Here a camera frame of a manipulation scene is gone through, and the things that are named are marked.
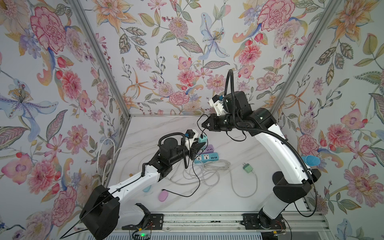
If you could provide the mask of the green charger adapter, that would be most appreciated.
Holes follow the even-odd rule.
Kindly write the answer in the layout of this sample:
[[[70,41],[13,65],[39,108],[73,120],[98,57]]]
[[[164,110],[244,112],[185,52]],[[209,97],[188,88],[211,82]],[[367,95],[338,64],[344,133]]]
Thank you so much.
[[[250,164],[243,164],[243,170],[249,174],[254,171],[253,167]]]

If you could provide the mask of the teal charger adapter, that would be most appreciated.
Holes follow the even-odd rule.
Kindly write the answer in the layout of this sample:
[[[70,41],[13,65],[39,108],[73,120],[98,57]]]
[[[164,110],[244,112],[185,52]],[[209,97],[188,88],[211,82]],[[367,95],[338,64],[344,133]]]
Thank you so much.
[[[208,141],[208,137],[206,135],[200,135],[200,137],[198,138],[198,143],[207,143]]]

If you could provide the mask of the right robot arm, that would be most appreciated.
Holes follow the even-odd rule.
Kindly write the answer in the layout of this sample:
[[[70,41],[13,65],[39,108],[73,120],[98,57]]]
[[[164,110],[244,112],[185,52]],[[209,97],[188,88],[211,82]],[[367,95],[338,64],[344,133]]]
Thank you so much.
[[[288,143],[269,110],[252,110],[244,92],[215,95],[209,105],[215,109],[215,113],[202,123],[204,129],[212,132],[229,132],[233,129],[248,132],[264,146],[280,168],[273,174],[273,193],[254,220],[258,229],[270,229],[288,205],[310,192],[321,173],[310,170]]]

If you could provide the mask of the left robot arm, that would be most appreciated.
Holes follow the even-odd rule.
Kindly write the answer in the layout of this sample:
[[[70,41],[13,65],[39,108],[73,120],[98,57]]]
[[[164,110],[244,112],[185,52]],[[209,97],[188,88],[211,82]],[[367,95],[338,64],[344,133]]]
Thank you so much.
[[[206,145],[203,138],[181,135],[181,140],[169,134],[159,140],[159,149],[152,159],[143,163],[141,172],[114,186],[106,188],[97,186],[88,198],[81,214],[80,221],[96,240],[108,237],[116,228],[135,226],[145,229],[149,225],[150,211],[133,198],[145,188],[165,178],[173,169],[173,165],[197,157]]]

